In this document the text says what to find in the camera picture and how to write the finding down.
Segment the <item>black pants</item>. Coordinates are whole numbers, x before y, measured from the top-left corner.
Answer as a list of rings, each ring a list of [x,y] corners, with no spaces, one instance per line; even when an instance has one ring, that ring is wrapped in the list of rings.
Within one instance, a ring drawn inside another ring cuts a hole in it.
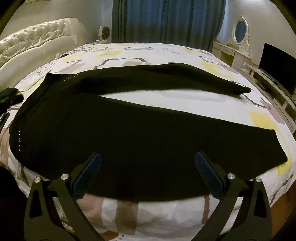
[[[129,201],[208,194],[195,166],[198,152],[245,180],[287,161],[274,130],[106,98],[170,89],[250,92],[187,64],[49,73],[13,119],[11,152],[47,179],[71,173],[97,153],[101,166],[87,193]]]

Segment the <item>patterned white bed quilt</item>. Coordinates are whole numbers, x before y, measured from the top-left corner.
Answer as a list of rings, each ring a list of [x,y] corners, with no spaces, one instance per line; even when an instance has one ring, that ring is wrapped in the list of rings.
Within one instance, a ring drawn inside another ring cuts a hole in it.
[[[2,240],[295,240],[295,139],[213,54],[1,57]]]

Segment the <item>white tv console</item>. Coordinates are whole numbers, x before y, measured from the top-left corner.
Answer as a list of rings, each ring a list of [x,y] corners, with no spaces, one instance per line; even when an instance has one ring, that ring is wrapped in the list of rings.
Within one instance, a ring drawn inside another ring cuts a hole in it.
[[[246,62],[238,71],[271,102],[289,130],[295,135],[295,101],[289,97],[288,93],[284,92],[284,89],[262,70]]]

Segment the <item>black folded garment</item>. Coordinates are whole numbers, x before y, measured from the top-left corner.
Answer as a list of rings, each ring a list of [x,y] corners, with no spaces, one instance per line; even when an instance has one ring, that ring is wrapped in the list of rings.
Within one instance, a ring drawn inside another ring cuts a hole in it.
[[[6,88],[1,92],[1,108],[9,108],[12,105],[21,103],[23,101],[23,95],[19,94],[16,88]]]

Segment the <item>black flat screen television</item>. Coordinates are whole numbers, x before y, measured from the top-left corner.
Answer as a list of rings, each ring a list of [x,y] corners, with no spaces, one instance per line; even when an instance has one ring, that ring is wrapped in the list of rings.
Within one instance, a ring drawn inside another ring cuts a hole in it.
[[[259,69],[272,77],[290,96],[295,92],[295,57],[264,43]]]

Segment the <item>white vanity dresser with mirror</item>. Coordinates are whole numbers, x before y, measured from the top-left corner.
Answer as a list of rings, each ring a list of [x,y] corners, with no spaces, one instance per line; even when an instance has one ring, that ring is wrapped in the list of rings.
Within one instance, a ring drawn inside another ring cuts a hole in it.
[[[226,42],[215,40],[212,54],[235,70],[250,61],[249,27],[242,15],[239,15],[232,28],[231,39]]]

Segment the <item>cream tufted leather headboard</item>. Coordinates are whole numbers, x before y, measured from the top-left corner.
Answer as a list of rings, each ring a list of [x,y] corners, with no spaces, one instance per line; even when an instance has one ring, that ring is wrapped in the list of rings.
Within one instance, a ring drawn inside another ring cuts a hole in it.
[[[1,91],[86,40],[86,28],[77,18],[44,22],[12,33],[1,40]]]

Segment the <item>small desk fan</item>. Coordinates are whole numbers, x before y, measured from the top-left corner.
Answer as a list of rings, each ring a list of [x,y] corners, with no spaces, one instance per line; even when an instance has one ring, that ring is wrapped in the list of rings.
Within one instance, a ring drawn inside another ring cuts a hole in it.
[[[110,36],[110,28],[106,26],[100,26],[98,34],[99,44],[108,43],[108,38]]]

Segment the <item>dark blue curtain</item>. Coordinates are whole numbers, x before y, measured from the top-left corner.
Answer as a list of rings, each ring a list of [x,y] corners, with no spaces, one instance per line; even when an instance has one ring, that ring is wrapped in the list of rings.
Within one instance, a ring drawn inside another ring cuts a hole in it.
[[[222,28],[224,0],[113,1],[114,43],[166,43],[210,52]]]

